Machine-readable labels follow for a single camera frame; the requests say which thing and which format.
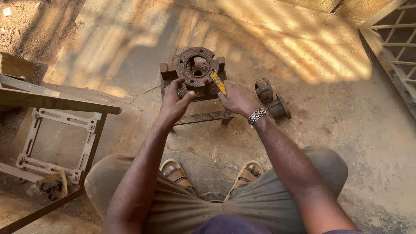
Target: rusty metal flange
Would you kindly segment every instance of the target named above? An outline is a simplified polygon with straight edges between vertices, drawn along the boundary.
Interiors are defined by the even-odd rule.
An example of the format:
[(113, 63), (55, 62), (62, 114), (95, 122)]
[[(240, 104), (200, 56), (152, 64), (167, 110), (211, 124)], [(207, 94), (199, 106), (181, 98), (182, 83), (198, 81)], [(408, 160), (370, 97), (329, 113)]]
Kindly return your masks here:
[(269, 102), (267, 105), (269, 107), (269, 111), (272, 114), (273, 118), (279, 118), (283, 115), (286, 115), (287, 119), (291, 119), (292, 115), (290, 114), (289, 108), (286, 105), (285, 100), (282, 96), (277, 95), (277, 100), (274, 100), (273, 102)]
[[(179, 78), (185, 78), (185, 84), (201, 87), (211, 82), (211, 71), (218, 73), (219, 63), (214, 60), (214, 53), (204, 47), (191, 47), (180, 53), (176, 61), (176, 73)], [(203, 58), (206, 62), (195, 64), (196, 58)]]
[(267, 78), (262, 78), (261, 80), (256, 81), (254, 88), (256, 90), (257, 97), (261, 102), (273, 101), (272, 85)]

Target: forearm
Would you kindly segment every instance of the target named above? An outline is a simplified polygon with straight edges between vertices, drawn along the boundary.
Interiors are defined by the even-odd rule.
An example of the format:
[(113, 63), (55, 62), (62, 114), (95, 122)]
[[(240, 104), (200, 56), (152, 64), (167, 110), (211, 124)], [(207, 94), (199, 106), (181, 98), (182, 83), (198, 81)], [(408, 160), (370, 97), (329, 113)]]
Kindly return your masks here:
[(140, 232), (156, 190), (169, 131), (155, 123), (111, 200), (103, 232)]
[(256, 121), (254, 127), (277, 176), (289, 193), (297, 196), (309, 189), (326, 186), (308, 157), (268, 116)]

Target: concrete floor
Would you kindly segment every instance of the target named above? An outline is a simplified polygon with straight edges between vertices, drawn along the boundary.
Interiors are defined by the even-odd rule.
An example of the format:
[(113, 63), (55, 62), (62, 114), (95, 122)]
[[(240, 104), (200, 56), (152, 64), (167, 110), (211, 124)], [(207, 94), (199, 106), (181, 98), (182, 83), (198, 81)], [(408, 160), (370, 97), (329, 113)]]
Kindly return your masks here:
[[(345, 19), (271, 0), (88, 0), (77, 24), (42, 85), (122, 106), (121, 114), (108, 116), (94, 162), (137, 153), (161, 105), (158, 64), (203, 46), (225, 57), (229, 80), (250, 89), (262, 77), (270, 80), (292, 113), (277, 123), (300, 147), (323, 144), (344, 158), (349, 177), (338, 200), (361, 230), (415, 231), (416, 121)], [(192, 103), (187, 113), (221, 109), (211, 100)], [(8, 163), (21, 151), (30, 122), (27, 115)], [(174, 130), (165, 157), (184, 163), (200, 193), (229, 190), (248, 160), (271, 168), (242, 116), (229, 125), (213, 121)], [(75, 167), (85, 135), (46, 119), (33, 157)]]

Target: bolt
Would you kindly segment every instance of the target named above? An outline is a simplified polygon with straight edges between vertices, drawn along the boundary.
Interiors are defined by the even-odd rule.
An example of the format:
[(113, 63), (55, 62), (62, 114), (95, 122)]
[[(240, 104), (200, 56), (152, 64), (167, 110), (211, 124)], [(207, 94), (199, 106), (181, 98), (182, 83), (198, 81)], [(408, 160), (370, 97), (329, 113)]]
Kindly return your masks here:
[(32, 117), (38, 118), (39, 117), (39, 112), (35, 111), (34, 113), (32, 113)]

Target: chain bracelet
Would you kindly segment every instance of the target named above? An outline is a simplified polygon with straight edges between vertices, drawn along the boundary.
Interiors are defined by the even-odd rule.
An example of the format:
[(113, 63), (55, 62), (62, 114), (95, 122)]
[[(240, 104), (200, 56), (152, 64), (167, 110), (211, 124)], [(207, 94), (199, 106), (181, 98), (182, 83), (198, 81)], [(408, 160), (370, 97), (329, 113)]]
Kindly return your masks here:
[(259, 120), (259, 118), (267, 115), (267, 112), (264, 110), (264, 108), (260, 108), (256, 110), (254, 113), (250, 115), (248, 118), (248, 123), (251, 125), (251, 128), (253, 128), (253, 124)]

